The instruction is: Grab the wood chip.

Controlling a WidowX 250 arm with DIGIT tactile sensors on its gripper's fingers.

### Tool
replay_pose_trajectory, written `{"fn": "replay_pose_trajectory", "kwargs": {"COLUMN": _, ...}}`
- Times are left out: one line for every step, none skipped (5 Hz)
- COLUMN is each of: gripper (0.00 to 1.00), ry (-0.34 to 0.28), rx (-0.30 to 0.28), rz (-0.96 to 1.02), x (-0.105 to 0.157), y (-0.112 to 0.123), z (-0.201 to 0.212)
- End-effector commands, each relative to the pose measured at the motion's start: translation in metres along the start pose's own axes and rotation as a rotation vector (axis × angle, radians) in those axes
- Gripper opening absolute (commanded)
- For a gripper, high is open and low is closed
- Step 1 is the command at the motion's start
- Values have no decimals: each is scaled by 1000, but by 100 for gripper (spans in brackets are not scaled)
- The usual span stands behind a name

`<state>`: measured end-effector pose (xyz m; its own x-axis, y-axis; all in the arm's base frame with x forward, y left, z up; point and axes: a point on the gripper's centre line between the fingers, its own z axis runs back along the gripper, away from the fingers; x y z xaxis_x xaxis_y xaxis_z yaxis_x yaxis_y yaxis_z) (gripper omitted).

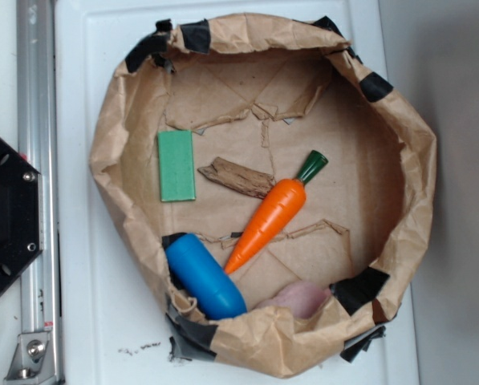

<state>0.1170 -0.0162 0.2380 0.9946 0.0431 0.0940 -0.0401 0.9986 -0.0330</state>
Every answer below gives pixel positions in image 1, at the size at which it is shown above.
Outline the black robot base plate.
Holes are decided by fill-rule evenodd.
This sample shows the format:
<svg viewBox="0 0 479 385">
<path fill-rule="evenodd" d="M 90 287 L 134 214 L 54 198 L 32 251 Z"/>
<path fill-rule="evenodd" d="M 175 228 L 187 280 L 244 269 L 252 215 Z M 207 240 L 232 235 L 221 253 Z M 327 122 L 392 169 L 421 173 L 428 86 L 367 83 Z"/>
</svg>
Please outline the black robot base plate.
<svg viewBox="0 0 479 385">
<path fill-rule="evenodd" d="M 0 137 L 0 297 L 40 254 L 40 173 Z"/>
</svg>

